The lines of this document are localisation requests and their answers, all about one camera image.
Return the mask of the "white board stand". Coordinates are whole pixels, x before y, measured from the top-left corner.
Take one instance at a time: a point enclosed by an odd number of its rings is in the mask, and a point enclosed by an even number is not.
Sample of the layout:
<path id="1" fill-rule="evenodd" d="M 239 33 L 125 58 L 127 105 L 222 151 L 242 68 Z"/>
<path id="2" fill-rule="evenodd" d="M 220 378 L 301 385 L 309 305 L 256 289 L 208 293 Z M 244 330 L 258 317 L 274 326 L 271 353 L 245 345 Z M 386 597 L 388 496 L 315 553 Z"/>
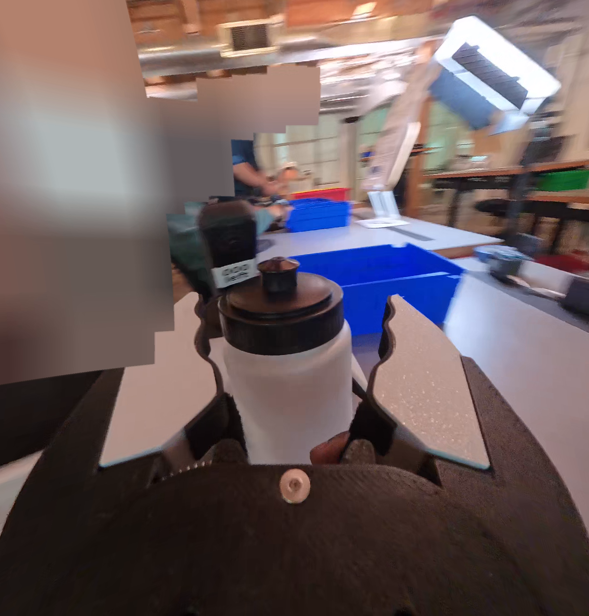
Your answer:
<path id="1" fill-rule="evenodd" d="M 367 197 L 374 216 L 366 219 L 355 216 L 354 222 L 359 226 L 380 229 L 404 227 L 410 224 L 401 216 L 392 191 L 372 190 L 367 192 Z"/>

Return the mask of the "grey charger case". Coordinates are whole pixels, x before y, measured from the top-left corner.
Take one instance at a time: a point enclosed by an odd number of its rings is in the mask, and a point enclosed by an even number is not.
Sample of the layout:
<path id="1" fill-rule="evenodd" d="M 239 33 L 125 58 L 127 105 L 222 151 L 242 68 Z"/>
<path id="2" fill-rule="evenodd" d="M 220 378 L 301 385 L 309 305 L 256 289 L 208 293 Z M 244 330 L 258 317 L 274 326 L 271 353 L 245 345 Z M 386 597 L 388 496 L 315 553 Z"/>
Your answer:
<path id="1" fill-rule="evenodd" d="M 521 267 L 533 258 L 510 246 L 492 246 L 488 251 L 487 266 L 491 276 L 507 281 L 510 276 L 517 277 Z"/>

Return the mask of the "black monitor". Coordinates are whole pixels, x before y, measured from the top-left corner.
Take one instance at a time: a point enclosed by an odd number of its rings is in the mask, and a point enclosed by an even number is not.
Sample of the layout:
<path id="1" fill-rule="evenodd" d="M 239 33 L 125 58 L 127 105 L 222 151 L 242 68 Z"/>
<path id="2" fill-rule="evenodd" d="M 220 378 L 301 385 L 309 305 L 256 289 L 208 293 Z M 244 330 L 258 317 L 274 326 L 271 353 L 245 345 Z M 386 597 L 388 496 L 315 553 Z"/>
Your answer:
<path id="1" fill-rule="evenodd" d="M 519 165 L 525 167 L 555 162 L 572 138 L 572 135 L 560 135 L 533 139 L 525 147 Z"/>

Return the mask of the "person's black shirt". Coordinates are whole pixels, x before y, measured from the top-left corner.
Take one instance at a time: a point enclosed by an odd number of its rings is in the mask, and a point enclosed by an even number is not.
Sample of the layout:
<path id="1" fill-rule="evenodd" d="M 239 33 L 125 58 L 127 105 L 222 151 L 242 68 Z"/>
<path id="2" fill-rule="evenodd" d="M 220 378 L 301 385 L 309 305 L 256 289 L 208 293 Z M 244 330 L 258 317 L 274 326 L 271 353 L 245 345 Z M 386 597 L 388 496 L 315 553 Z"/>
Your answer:
<path id="1" fill-rule="evenodd" d="M 0 467 L 44 449 L 102 371 L 0 385 Z"/>

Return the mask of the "dark grey case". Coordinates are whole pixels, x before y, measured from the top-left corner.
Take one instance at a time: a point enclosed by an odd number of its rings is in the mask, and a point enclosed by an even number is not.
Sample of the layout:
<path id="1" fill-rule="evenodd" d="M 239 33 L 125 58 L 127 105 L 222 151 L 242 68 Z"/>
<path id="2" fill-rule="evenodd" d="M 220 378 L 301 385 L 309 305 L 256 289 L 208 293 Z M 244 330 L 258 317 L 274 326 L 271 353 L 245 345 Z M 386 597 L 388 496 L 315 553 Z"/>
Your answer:
<path id="1" fill-rule="evenodd" d="M 575 276 L 560 304 L 568 311 L 589 316 L 589 277 Z"/>

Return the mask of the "red basket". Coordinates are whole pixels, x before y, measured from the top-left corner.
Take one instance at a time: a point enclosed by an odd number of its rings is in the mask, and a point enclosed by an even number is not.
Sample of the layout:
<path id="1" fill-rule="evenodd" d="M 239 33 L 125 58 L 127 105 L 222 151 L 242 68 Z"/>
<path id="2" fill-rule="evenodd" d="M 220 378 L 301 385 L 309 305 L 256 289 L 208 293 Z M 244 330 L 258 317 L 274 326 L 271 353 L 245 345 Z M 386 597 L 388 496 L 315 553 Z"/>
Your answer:
<path id="1" fill-rule="evenodd" d="M 536 259 L 538 264 L 568 273 L 589 271 L 588 258 L 581 253 L 544 254 Z"/>

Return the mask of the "person's right hand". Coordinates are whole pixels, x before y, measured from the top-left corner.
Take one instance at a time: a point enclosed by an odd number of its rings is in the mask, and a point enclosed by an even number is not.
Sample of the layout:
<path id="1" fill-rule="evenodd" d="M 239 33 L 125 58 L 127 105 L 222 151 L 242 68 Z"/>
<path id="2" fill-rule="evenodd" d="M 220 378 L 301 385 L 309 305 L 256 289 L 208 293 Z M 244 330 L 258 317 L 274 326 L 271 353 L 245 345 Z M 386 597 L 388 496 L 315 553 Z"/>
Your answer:
<path id="1" fill-rule="evenodd" d="M 309 453 L 312 465 L 333 465 L 341 460 L 350 438 L 349 432 L 342 432 L 315 446 Z"/>

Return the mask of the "wooden top desk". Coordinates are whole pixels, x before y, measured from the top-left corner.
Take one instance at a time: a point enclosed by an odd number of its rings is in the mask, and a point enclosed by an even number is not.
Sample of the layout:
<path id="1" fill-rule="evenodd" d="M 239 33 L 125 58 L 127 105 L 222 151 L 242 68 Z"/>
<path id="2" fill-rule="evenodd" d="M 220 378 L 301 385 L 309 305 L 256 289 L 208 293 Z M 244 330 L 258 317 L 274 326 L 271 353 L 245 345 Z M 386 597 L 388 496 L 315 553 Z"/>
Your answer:
<path id="1" fill-rule="evenodd" d="M 589 224 L 589 190 L 537 191 L 530 194 L 527 201 L 545 204 L 535 207 L 537 216 L 558 220 L 549 248 L 550 254 L 558 253 L 566 223 L 576 221 Z"/>
<path id="2" fill-rule="evenodd" d="M 513 191 L 517 178 L 526 175 L 537 177 L 554 172 L 589 169 L 589 158 L 572 161 L 555 161 L 537 163 L 531 166 L 512 166 L 498 169 L 470 169 L 466 171 L 446 171 L 429 173 L 422 177 L 422 183 L 429 184 L 437 190 L 453 190 L 453 196 L 446 215 L 446 225 L 456 227 L 462 196 L 475 190 Z"/>

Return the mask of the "wooden pillar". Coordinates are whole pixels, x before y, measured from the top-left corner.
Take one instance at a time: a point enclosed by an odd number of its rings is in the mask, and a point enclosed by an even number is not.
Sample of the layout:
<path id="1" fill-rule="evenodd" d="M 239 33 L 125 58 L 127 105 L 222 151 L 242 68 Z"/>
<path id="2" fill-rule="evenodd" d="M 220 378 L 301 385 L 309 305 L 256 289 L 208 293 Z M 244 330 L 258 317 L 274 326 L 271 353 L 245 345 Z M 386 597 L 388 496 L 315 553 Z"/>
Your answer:
<path id="1" fill-rule="evenodd" d="M 408 177 L 406 181 L 405 206 L 404 214 L 408 218 L 418 218 L 421 197 L 419 193 L 419 183 L 423 176 L 423 154 L 428 153 L 428 130 L 430 109 L 433 103 L 433 98 L 426 96 L 422 102 L 418 121 L 420 123 L 420 131 L 415 144 L 421 145 L 420 148 L 415 148 L 415 153 L 411 157 L 410 166 L 408 168 Z"/>

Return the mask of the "printed instruction board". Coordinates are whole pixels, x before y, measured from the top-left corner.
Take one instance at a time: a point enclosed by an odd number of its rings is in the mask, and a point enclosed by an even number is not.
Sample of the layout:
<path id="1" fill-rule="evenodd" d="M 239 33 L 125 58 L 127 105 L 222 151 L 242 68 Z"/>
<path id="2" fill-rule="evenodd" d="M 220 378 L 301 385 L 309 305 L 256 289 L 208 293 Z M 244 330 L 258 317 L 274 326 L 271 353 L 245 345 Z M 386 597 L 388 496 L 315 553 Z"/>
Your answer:
<path id="1" fill-rule="evenodd" d="M 365 192 L 392 191 L 400 180 L 420 131 L 420 106 L 426 92 L 425 67 L 419 67 L 392 102 L 374 155 L 361 184 Z"/>

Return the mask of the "black bottle lid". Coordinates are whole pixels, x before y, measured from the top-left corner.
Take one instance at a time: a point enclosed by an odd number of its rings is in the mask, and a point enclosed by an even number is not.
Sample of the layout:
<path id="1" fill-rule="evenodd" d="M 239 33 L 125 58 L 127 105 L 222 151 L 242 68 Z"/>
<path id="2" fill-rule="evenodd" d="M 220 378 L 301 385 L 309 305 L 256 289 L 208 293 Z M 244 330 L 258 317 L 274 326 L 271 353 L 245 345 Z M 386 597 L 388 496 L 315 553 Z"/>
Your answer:
<path id="1" fill-rule="evenodd" d="M 299 267 L 293 258 L 268 259 L 258 265 L 258 276 L 219 299 L 221 332 L 231 347 L 254 355 L 292 355 L 321 347 L 341 332 L 342 288 Z"/>

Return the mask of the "green plastic bin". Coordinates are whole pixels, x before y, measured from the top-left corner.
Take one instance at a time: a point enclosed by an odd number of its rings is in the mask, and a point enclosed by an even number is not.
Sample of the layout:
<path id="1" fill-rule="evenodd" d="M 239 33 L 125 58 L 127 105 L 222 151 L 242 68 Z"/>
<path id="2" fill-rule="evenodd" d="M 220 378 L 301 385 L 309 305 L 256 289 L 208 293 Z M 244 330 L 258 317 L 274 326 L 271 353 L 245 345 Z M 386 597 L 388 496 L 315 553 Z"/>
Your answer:
<path id="1" fill-rule="evenodd" d="M 589 185 L 589 168 L 580 167 L 550 171 L 537 175 L 535 189 L 540 192 L 569 192 L 585 190 Z"/>

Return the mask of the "studio light panel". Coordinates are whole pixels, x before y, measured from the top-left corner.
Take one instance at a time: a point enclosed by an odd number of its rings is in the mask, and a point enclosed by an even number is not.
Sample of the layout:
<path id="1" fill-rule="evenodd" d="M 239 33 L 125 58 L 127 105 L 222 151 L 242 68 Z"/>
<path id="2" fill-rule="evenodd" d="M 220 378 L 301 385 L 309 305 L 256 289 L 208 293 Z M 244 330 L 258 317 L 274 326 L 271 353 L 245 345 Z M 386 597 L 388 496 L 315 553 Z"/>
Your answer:
<path id="1" fill-rule="evenodd" d="M 470 130 L 524 127 L 560 91 L 560 81 L 475 16 L 456 20 L 436 50 L 429 95 Z"/>

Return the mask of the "white plastic bottle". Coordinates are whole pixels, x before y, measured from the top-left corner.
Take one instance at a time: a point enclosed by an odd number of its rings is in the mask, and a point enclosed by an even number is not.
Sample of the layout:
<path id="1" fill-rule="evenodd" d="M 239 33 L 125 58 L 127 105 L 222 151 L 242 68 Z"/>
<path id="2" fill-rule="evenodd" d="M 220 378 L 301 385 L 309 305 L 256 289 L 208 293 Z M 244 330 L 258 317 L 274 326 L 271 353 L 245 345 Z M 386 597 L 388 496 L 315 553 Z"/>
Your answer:
<path id="1" fill-rule="evenodd" d="M 291 355 L 255 355 L 225 342 L 223 364 L 252 465 L 307 465 L 314 447 L 352 422 L 347 322 L 328 343 Z"/>

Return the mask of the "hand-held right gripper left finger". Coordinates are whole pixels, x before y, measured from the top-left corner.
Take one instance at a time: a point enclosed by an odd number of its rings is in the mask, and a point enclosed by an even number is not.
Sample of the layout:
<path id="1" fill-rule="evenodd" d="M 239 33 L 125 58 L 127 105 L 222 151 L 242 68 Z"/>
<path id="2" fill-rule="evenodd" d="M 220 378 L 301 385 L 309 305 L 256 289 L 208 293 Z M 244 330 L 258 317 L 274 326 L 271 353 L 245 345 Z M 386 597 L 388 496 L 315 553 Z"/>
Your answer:
<path id="1" fill-rule="evenodd" d="M 174 304 L 174 329 L 155 334 L 154 363 L 125 368 L 101 466 L 156 453 L 162 474 L 180 474 L 210 465 L 211 450 L 227 440 L 247 458 L 216 307 L 205 308 L 187 293 Z"/>

